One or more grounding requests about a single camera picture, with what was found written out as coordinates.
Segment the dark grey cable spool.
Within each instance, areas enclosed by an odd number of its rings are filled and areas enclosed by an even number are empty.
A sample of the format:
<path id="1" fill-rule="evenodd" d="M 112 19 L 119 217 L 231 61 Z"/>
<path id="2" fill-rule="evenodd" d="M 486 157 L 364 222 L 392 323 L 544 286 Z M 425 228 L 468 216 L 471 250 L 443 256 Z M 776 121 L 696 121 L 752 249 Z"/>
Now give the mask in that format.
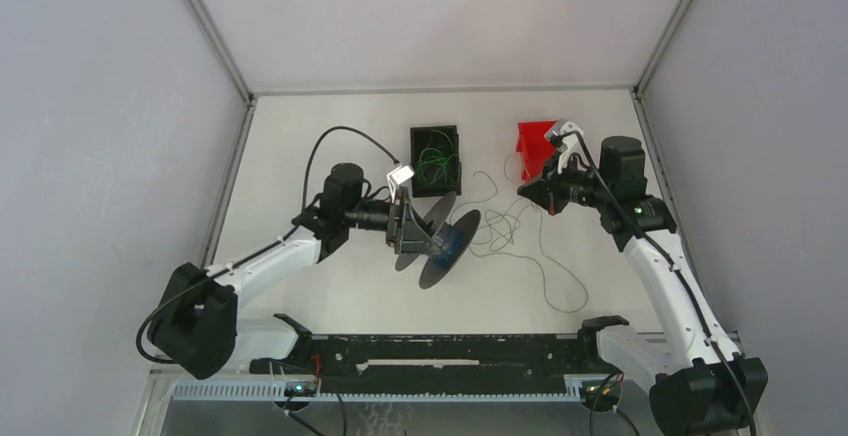
<path id="1" fill-rule="evenodd" d="M 456 199 L 457 194 L 449 192 L 435 203 L 441 203 L 446 209 L 446 219 L 433 236 L 433 246 L 428 254 L 400 253 L 397 255 L 394 268 L 398 272 L 405 270 L 419 258 L 426 259 L 418 279 L 420 289 L 429 289 L 447 276 L 469 248 L 480 226 L 481 213 L 479 210 L 466 212 L 454 223 L 449 221 Z"/>

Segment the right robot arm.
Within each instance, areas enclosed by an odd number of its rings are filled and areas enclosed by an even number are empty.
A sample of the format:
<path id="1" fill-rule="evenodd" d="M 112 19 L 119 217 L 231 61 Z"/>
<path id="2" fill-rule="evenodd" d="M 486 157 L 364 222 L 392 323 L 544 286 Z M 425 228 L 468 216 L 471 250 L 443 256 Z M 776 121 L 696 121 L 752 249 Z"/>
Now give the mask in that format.
<path id="1" fill-rule="evenodd" d="M 547 139 L 554 153 L 518 195 L 551 215 L 568 204 L 598 212 L 601 227 L 639 277 L 667 345 L 657 349 L 622 317 L 598 317 L 583 324 L 589 338 L 578 344 L 579 362 L 592 372 L 612 365 L 637 384 L 665 435 L 759 434 L 755 413 L 767 370 L 759 358 L 745 355 L 711 310 L 666 203 L 647 191 L 641 142 L 607 137 L 595 161 L 576 130 Z"/>

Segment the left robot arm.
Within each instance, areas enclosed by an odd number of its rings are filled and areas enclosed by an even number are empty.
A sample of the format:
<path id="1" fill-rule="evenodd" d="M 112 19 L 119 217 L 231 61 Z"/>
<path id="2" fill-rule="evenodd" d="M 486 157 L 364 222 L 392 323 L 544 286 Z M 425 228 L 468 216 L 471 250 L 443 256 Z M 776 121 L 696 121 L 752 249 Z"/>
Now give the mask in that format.
<path id="1" fill-rule="evenodd" d="M 313 348 L 293 324 L 245 319 L 241 311 L 284 278 L 327 259 L 353 229 L 382 233 L 398 256 L 397 270 L 419 257 L 436 256 L 456 195 L 444 195 L 420 215 L 404 185 L 411 176 L 408 166 L 390 172 L 390 198 L 381 201 L 366 194 L 360 166 L 335 165 L 288 233 L 223 264 L 177 267 L 159 306 L 141 323 L 138 352 L 150 362 L 177 365 L 198 380 L 260 359 L 274 359 L 290 373 L 305 370 Z"/>

